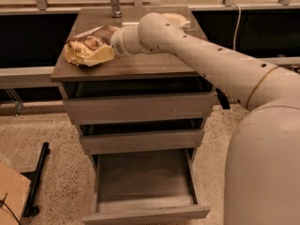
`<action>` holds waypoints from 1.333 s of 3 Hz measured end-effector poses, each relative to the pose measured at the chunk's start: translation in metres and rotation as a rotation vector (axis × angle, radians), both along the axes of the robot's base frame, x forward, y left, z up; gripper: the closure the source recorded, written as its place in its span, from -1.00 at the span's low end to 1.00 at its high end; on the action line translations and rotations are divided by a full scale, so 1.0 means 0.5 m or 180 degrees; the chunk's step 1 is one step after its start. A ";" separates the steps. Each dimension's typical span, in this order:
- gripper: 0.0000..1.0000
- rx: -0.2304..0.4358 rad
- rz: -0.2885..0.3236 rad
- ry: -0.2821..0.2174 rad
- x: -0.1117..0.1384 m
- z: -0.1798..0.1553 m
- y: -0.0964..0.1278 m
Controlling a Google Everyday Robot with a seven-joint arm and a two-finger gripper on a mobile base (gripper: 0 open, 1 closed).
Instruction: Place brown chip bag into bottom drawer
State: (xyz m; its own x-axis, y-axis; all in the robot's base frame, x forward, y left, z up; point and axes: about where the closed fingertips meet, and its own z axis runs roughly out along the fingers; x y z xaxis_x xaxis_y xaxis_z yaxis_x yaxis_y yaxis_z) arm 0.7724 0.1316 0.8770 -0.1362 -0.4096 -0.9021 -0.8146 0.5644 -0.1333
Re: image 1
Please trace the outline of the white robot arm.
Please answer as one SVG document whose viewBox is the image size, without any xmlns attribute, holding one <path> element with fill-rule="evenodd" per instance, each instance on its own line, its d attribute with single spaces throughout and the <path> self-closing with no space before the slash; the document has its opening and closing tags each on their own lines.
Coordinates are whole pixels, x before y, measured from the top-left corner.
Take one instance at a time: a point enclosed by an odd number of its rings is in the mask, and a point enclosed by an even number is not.
<svg viewBox="0 0 300 225">
<path fill-rule="evenodd" d="M 249 111 L 225 165 L 224 225 L 300 225 L 300 74 L 186 34 L 148 13 L 114 52 L 169 53 Z"/>
</svg>

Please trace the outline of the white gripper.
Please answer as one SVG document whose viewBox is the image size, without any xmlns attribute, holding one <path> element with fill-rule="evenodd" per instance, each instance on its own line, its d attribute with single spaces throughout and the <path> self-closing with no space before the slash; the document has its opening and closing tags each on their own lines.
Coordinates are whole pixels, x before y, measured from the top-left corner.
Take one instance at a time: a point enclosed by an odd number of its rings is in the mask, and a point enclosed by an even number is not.
<svg viewBox="0 0 300 225">
<path fill-rule="evenodd" d="M 111 38 L 114 53 L 118 56 L 132 56 L 140 52 L 138 25 L 128 25 L 118 29 Z"/>
</svg>

